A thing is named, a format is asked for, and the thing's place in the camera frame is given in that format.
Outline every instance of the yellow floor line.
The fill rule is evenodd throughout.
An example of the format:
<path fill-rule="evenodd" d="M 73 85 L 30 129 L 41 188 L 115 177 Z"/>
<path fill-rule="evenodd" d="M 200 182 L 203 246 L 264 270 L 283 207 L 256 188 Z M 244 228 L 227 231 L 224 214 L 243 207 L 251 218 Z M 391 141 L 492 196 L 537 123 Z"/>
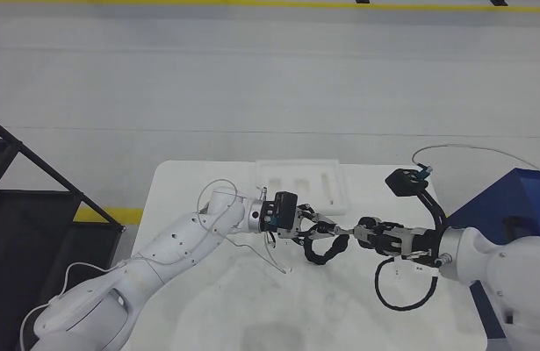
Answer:
<path fill-rule="evenodd" d="M 396 11 L 499 11 L 535 12 L 540 6 L 492 6 L 492 5 L 445 5 L 445 4 L 354 4 L 354 3 L 310 3 L 300 1 L 264 0 L 0 0 L 0 3 L 41 4 L 102 4 L 102 5 L 234 5 L 275 6 L 322 9 L 396 10 Z"/>
<path fill-rule="evenodd" d="M 105 207 L 104 210 L 124 226 L 138 225 L 143 217 L 143 209 Z M 75 222 L 107 222 L 90 207 L 81 207 L 75 215 Z"/>

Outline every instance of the white table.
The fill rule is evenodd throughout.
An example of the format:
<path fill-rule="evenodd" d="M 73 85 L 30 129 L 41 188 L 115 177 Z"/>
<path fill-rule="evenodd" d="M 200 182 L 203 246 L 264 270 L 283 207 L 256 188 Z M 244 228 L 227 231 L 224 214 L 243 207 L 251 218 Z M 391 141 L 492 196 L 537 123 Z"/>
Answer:
<path fill-rule="evenodd" d="M 385 178 L 396 166 L 342 165 L 351 210 L 334 220 L 350 228 L 362 216 L 405 226 L 432 227 L 415 198 L 395 197 Z M 167 161 L 156 172 L 133 252 L 180 215 L 195 211 L 198 193 L 216 178 L 257 196 L 253 162 Z M 204 204 L 209 195 L 202 200 Z M 261 234 L 232 239 L 263 251 Z M 323 252 L 331 240 L 314 243 Z M 349 241 L 346 252 L 315 266 L 302 247 L 278 240 L 279 273 L 247 248 L 225 242 L 195 268 L 174 279 L 147 304 L 125 350 L 467 350 L 486 349 L 486 335 L 468 288 L 440 278 L 435 295 L 413 312 L 385 308 L 373 289 L 385 259 Z M 387 265 L 381 289 L 392 304 L 411 304 L 430 276 L 400 263 Z"/>

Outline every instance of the floor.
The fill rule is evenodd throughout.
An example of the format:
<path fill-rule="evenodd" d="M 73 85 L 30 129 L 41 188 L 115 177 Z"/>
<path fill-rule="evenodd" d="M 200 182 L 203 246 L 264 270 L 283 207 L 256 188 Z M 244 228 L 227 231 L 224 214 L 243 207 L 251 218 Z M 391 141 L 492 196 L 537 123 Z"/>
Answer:
<path fill-rule="evenodd" d="M 166 160 L 540 165 L 540 14 L 0 5 L 0 123 L 114 207 Z M 448 213 L 522 166 L 420 161 Z"/>

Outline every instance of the white foam tray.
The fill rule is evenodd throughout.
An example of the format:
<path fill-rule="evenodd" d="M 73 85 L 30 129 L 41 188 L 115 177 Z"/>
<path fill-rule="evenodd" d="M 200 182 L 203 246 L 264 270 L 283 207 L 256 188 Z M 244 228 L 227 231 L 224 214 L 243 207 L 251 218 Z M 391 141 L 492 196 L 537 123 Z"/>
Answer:
<path fill-rule="evenodd" d="M 349 210 L 338 160 L 257 161 L 256 186 L 268 188 L 269 200 L 278 191 L 293 192 L 299 196 L 298 204 L 310 204 L 323 215 L 343 215 Z"/>

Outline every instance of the white cable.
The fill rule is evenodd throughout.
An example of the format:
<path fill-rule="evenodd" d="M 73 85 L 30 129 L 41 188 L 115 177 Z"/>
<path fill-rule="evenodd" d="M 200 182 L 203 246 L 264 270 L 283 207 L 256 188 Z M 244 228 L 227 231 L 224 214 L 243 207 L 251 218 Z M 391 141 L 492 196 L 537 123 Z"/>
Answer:
<path fill-rule="evenodd" d="M 495 153 L 499 153 L 499 154 L 504 154 L 506 156 L 509 156 L 509 157 L 512 157 L 518 161 L 521 161 L 525 164 L 528 164 L 530 165 L 532 168 L 538 170 L 540 172 L 540 167 L 538 167 L 537 165 L 533 164 L 532 162 L 529 162 L 529 161 L 526 161 L 524 160 L 523 158 L 519 157 L 519 156 L 516 156 L 514 154 L 510 154 L 506 151 L 502 151 L 502 150 L 499 150 L 497 148 L 492 148 L 492 147 L 478 147 L 476 145 L 468 145 L 468 144 L 439 144 L 439 145 L 430 145 L 428 147 L 423 147 L 419 150 L 417 150 L 413 155 L 412 155 L 412 163 L 415 164 L 416 166 L 418 165 L 419 162 L 416 161 L 416 155 L 419 154 L 420 152 L 424 151 L 424 150 L 428 150 L 430 148 L 439 148 L 439 147 L 463 147 L 463 148 L 473 148 L 473 149 L 478 149 L 478 150 L 487 150 L 487 151 L 494 151 Z"/>
<path fill-rule="evenodd" d="M 37 306 L 36 308 L 34 308 L 33 310 L 29 311 L 25 317 L 24 317 L 24 320 L 22 320 L 22 325 L 20 326 L 20 349 L 22 351 L 25 351 L 25 345 L 24 345 L 24 327 L 25 327 L 25 322 L 27 321 L 27 319 L 32 315 L 32 313 L 36 312 L 38 309 L 40 308 L 44 308 L 44 307 L 47 307 L 49 306 L 49 303 L 46 303 L 46 304 L 42 304 L 41 306 Z"/>
<path fill-rule="evenodd" d="M 70 269 L 73 268 L 74 266 L 86 266 L 86 267 L 91 267 L 91 268 L 97 269 L 97 270 L 99 270 L 100 272 L 103 272 L 103 273 L 108 273 L 108 272 L 111 272 L 111 271 L 113 271 L 114 269 L 117 269 L 117 268 L 118 268 L 118 266 L 113 266 L 113 267 L 111 267 L 110 269 L 101 269 L 101 268 L 98 267 L 98 266 L 94 266 L 93 264 L 89 264 L 89 263 L 86 263 L 86 262 L 74 262 L 74 263 L 71 263 L 71 264 L 68 265 L 67 270 L 65 271 L 65 283 L 62 285 L 61 292 L 59 293 L 59 295 L 57 295 L 57 297 L 62 297 L 62 296 L 65 294 L 65 291 L 67 290 L 68 272 L 69 272 Z"/>
<path fill-rule="evenodd" d="M 201 197 L 203 196 L 203 194 L 205 193 L 205 191 L 207 190 L 207 188 L 209 188 L 212 184 L 216 183 L 216 182 L 226 182 L 226 183 L 229 183 L 233 186 L 234 188 L 234 198 L 233 198 L 233 202 L 213 221 L 213 223 L 209 226 L 209 227 L 206 227 L 203 225 L 203 221 L 201 220 L 201 217 L 199 217 L 199 205 L 201 204 Z M 199 196 L 198 196 L 198 201 L 196 202 L 196 214 L 197 214 L 197 219 L 198 219 L 198 222 L 199 224 L 205 229 L 205 236 L 203 237 L 203 239 L 199 242 L 199 243 L 202 243 L 205 238 L 207 237 L 207 235 L 209 235 L 209 233 L 211 232 L 211 230 L 215 227 L 215 225 L 217 224 L 217 221 L 219 221 L 219 219 L 221 217 L 223 217 L 225 215 L 225 213 L 227 213 L 227 211 L 233 206 L 233 204 L 236 202 L 236 199 L 238 198 L 238 189 L 236 188 L 236 185 L 234 185 L 233 182 L 229 181 L 228 179 L 224 179 L 224 178 L 220 178 L 220 179 L 215 179 L 214 181 L 208 183 L 202 190 L 201 192 L 199 193 Z M 237 244 L 235 243 L 234 241 L 230 240 L 227 236 L 224 236 L 222 235 L 221 233 L 218 233 L 218 232 L 214 232 L 215 234 L 219 235 L 221 238 L 223 238 L 224 240 L 228 240 L 230 243 L 232 243 L 235 247 L 248 247 L 250 250 L 254 251 L 255 254 L 257 254 L 258 256 L 260 256 L 260 258 L 262 258 L 264 261 L 268 262 L 273 268 L 277 269 L 278 271 L 280 271 L 281 273 L 283 274 L 286 274 L 285 270 L 281 269 L 277 263 L 275 262 L 275 260 L 273 259 L 273 257 L 271 256 L 270 254 L 270 258 L 271 260 L 273 261 L 273 263 L 271 261 L 269 261 L 267 258 L 263 257 L 260 253 L 258 253 L 253 247 L 251 247 L 250 245 L 248 244 Z M 154 263 L 157 263 L 157 264 L 160 264 L 160 265 L 163 265 L 163 266 L 169 266 L 169 265 L 172 265 L 172 264 L 176 264 L 178 262 L 180 262 L 181 260 L 178 260 L 178 261 L 173 261 L 173 262 L 161 262 L 161 261 L 157 261 L 157 260 L 154 260 L 154 259 L 151 259 L 151 258 L 148 258 L 148 257 L 134 257 L 132 259 L 130 259 L 129 261 L 132 261 L 132 260 L 144 260 L 144 261 L 151 261 L 151 262 L 154 262 Z"/>
<path fill-rule="evenodd" d="M 68 273 L 70 271 L 70 269 L 74 266 L 77 266 L 77 265 L 80 265 L 80 266 L 87 266 L 87 267 L 92 267 L 94 269 L 97 269 L 101 272 L 104 272 L 104 273 L 108 273 L 108 272 L 111 272 L 113 271 L 114 269 L 117 269 L 118 267 L 115 266 L 115 267 L 112 267 L 110 269 L 101 269 L 100 267 L 98 266 L 94 266 L 93 264 L 89 264 L 89 263 L 86 263 L 86 262 L 74 262 L 74 263 L 71 263 L 68 265 L 67 267 L 67 270 L 65 271 L 65 283 L 62 285 L 62 289 L 61 289 L 61 292 L 59 293 L 59 295 L 57 295 L 56 297 L 54 298 L 61 298 L 64 294 L 65 294 L 65 291 L 67 290 L 67 284 L 68 284 Z M 41 309 L 41 308 L 44 308 L 44 307 L 48 307 L 51 303 L 48 302 L 46 304 L 42 304 L 41 306 L 37 306 L 35 307 L 33 310 L 29 311 L 25 317 L 24 317 L 24 320 L 22 320 L 22 325 L 20 326 L 20 349 L 22 351 L 25 351 L 25 345 L 24 345 L 24 328 L 25 328 L 25 322 L 27 321 L 27 319 L 32 315 L 32 313 L 36 312 L 38 309 Z"/>
<path fill-rule="evenodd" d="M 216 180 L 210 182 L 209 184 L 207 184 L 207 185 L 201 190 L 201 192 L 199 193 L 199 196 L 198 196 L 198 201 L 197 201 L 197 203 L 196 203 L 196 211 L 197 211 L 197 214 L 198 214 L 198 221 L 199 221 L 199 224 L 200 224 L 201 226 L 203 226 L 204 229 L 206 229 L 206 231 L 207 231 L 206 234 L 208 234 L 208 233 L 212 230 L 213 226 L 215 226 L 215 223 L 217 223 L 217 221 L 219 220 L 219 218 L 221 218 L 221 217 L 225 214 L 225 212 L 227 212 L 228 209 L 230 208 L 230 206 L 228 206 L 227 209 L 224 210 L 223 213 L 221 213 L 221 214 L 217 217 L 217 219 L 215 219 L 215 221 L 213 222 L 212 226 L 210 226 L 209 228 L 206 228 L 206 227 L 203 225 L 201 219 L 199 218 L 199 203 L 201 202 L 201 197 L 203 196 L 203 194 L 204 194 L 204 192 L 207 190 L 207 188 L 208 188 L 211 184 L 216 183 L 216 182 L 227 182 L 227 183 L 229 183 L 229 184 L 231 184 L 231 185 L 233 186 L 233 188 L 234 188 L 234 199 L 233 199 L 233 202 L 231 203 L 231 206 L 234 204 L 234 202 L 236 201 L 236 198 L 238 197 L 238 190 L 236 189 L 236 185 L 234 185 L 234 183 L 231 182 L 231 181 L 229 181 L 228 179 L 223 179 L 223 178 L 221 178 L 221 179 L 216 179 Z M 235 247 L 248 247 L 250 250 L 254 251 L 254 253 L 257 254 L 261 259 L 263 259 L 264 261 L 268 262 L 273 268 L 277 269 L 278 271 L 280 271 L 280 272 L 283 273 L 283 274 L 286 274 L 286 272 L 285 272 L 283 269 L 281 269 L 281 268 L 277 265 L 277 263 L 275 262 L 275 260 L 273 259 L 273 257 L 271 256 L 271 254 L 270 254 L 269 252 L 268 252 L 268 254 L 270 254 L 270 257 L 271 257 L 271 260 L 273 261 L 273 263 L 272 263 L 271 261 L 269 261 L 267 258 L 263 257 L 260 253 L 258 253 L 258 252 L 257 252 L 253 247 L 251 247 L 250 245 L 248 245 L 248 244 L 237 244 L 237 243 L 235 243 L 234 241 L 230 240 L 227 236 L 225 236 L 225 235 L 223 235 L 223 234 L 221 234 L 221 233 L 219 233 L 219 232 L 215 232 L 215 233 L 216 233 L 217 235 L 219 235 L 221 238 L 223 238 L 223 239 L 229 241 L 229 242 L 230 242 L 231 244 L 233 244 Z"/>
<path fill-rule="evenodd" d="M 248 247 L 250 250 L 254 251 L 255 254 L 257 254 L 258 256 L 260 256 L 261 259 L 263 259 L 264 261 L 268 262 L 269 265 L 271 265 L 271 267 L 273 267 L 274 269 L 277 269 L 278 271 L 280 271 L 280 272 L 283 273 L 283 274 L 287 274 L 287 272 L 285 272 L 284 269 L 281 269 L 281 268 L 277 265 L 276 261 L 273 259 L 273 256 L 271 256 L 270 250 L 268 250 L 268 246 L 267 246 L 267 245 L 266 245 L 266 250 L 268 250 L 268 254 L 270 255 L 270 258 L 271 258 L 271 260 L 272 260 L 273 262 L 271 262 L 271 261 L 268 260 L 267 258 L 263 257 L 262 254 L 260 254 L 259 252 L 257 252 L 257 251 L 256 251 L 253 247 L 251 247 L 250 245 L 248 245 L 248 244 L 237 244 L 237 243 L 235 243 L 234 241 L 230 240 L 228 237 L 223 236 L 223 235 L 221 235 L 221 234 L 219 234 L 219 233 L 217 233 L 217 234 L 218 234 L 219 236 L 223 237 L 224 239 L 230 241 L 231 244 L 235 245 L 236 247 Z"/>

